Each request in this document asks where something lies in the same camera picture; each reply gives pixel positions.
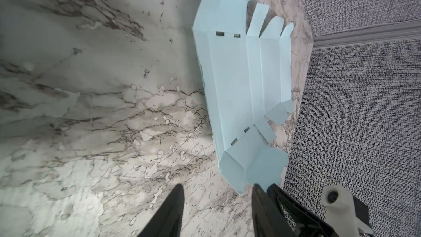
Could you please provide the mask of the light blue paper box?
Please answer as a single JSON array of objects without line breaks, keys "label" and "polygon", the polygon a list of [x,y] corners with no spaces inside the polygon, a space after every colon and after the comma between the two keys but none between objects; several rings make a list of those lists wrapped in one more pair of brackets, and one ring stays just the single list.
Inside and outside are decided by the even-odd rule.
[{"label": "light blue paper box", "polygon": [[201,0],[193,34],[219,171],[243,194],[281,182],[288,154],[271,147],[270,123],[294,111],[291,81],[293,24],[258,3],[251,21],[247,5],[260,0]]}]

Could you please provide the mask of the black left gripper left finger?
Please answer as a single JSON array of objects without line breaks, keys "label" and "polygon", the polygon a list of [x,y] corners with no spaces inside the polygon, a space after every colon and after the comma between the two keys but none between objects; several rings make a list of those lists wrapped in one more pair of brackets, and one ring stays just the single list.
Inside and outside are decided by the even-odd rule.
[{"label": "black left gripper left finger", "polygon": [[177,184],[137,237],[179,237],[184,201],[184,188]]}]

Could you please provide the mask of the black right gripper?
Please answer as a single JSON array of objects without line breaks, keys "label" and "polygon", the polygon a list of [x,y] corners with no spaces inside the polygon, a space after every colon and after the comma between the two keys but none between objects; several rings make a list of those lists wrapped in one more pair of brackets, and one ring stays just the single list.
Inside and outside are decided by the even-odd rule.
[{"label": "black right gripper", "polygon": [[372,237],[369,208],[342,185],[330,185],[322,190],[321,204],[326,209],[326,222],[296,202],[278,185],[272,184],[267,194],[281,215],[295,223],[298,237]]}]

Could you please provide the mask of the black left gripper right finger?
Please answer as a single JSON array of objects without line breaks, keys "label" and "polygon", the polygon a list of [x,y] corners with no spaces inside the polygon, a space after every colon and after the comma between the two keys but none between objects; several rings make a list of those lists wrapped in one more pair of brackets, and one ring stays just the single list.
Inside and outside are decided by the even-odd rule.
[{"label": "black left gripper right finger", "polygon": [[275,204],[261,186],[252,190],[252,219],[256,237],[292,237],[293,232]]}]

